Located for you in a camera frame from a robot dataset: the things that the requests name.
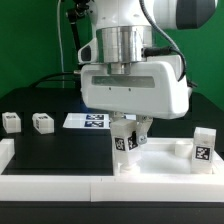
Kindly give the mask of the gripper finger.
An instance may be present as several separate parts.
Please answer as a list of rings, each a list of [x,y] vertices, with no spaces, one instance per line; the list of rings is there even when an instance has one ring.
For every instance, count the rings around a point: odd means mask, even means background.
[[[147,143],[147,133],[153,123],[153,119],[149,116],[137,116],[136,138],[139,144]]]
[[[111,121],[116,122],[116,121],[119,121],[119,120],[124,119],[124,118],[125,118],[125,115],[124,115],[123,112],[113,112]]]

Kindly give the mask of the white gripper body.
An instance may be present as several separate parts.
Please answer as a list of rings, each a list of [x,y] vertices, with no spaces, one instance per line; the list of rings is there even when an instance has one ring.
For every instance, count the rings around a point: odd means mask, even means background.
[[[97,41],[92,40],[78,53],[87,107],[160,119],[186,114],[190,95],[186,61],[175,47],[141,48],[143,60],[131,63],[125,74],[111,73],[112,65],[100,62],[97,50]]]

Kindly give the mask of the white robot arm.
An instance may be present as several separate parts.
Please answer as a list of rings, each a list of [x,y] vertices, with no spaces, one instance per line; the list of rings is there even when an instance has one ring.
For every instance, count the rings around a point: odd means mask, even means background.
[[[218,0],[86,0],[93,38],[78,52],[81,91],[87,107],[107,110],[116,121],[137,116],[136,140],[147,142],[155,118],[186,114],[195,84],[174,41],[158,47],[167,29],[197,29],[215,13]]]

